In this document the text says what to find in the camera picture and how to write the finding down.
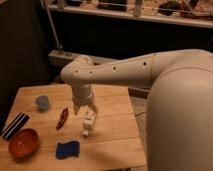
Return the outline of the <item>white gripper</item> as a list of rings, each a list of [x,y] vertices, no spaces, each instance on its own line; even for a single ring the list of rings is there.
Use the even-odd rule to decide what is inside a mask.
[[[72,86],[73,110],[78,114],[82,106],[88,106],[90,109],[86,112],[83,119],[83,136],[87,137],[89,131],[95,125],[97,117],[97,107],[95,105],[94,92],[91,84]]]

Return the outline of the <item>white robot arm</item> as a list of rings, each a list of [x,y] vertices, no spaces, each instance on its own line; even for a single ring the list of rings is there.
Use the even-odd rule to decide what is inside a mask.
[[[149,171],[213,171],[213,53],[174,50],[101,65],[81,55],[61,78],[72,88],[75,111],[95,107],[93,84],[148,88]]]

